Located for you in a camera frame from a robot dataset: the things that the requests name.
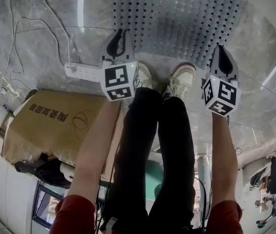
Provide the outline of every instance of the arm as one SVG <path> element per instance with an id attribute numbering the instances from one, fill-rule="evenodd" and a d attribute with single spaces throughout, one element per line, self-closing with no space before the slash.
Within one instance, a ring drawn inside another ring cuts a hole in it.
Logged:
<path id="1" fill-rule="evenodd" d="M 94 204 L 100 176 L 110 150 L 120 102 L 106 101 L 81 144 L 68 195 L 79 195 Z"/>
<path id="2" fill-rule="evenodd" d="M 238 163 L 226 118 L 212 114 L 212 207 L 235 201 Z"/>

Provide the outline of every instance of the marble floor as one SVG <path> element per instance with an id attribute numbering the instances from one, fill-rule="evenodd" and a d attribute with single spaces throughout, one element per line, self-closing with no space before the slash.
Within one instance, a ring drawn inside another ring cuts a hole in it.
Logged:
<path id="1" fill-rule="evenodd" d="M 59 41 L 62 62 L 68 61 L 68 45 L 63 30 L 43 0 L 10 0 L 13 25 L 21 17 L 44 20 Z M 98 65 L 99 47 L 113 32 L 113 0 L 47 0 L 68 32 L 71 62 Z M 8 0 L 0 0 L 0 84 L 7 67 L 12 44 L 12 21 Z M 239 165 L 263 157 L 276 150 L 276 28 L 256 5 L 246 3 L 244 13 L 226 48 L 239 66 L 242 90 L 238 109 L 230 117 L 230 129 L 235 147 L 242 149 Z M 40 22 L 21 21 L 16 31 L 16 49 L 6 74 L 14 89 L 20 93 L 0 94 L 0 104 L 16 109 L 30 89 L 52 89 L 101 95 L 98 83 L 69 78 L 58 64 L 56 41 Z M 147 64 L 155 82 L 167 81 L 176 65 L 183 62 L 148 53 L 136 53 Z M 205 70 L 197 67 L 197 78 L 186 94 L 196 153 L 211 154 L 211 114 L 201 99 L 201 79 Z M 156 138 L 153 148 L 158 145 Z"/>

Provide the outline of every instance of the sneaker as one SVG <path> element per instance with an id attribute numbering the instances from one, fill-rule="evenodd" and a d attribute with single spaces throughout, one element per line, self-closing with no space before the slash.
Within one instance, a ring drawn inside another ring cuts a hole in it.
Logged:
<path id="1" fill-rule="evenodd" d="M 152 86 L 152 75 L 149 71 L 148 67 L 143 63 L 139 63 L 139 77 L 138 77 L 138 85 L 137 87 L 144 87 L 153 89 Z"/>
<path id="2" fill-rule="evenodd" d="M 184 98 L 187 91 L 190 90 L 196 77 L 196 70 L 191 65 L 182 65 L 174 72 L 170 78 L 170 84 L 164 92 L 164 99 L 172 96 L 180 99 Z"/>

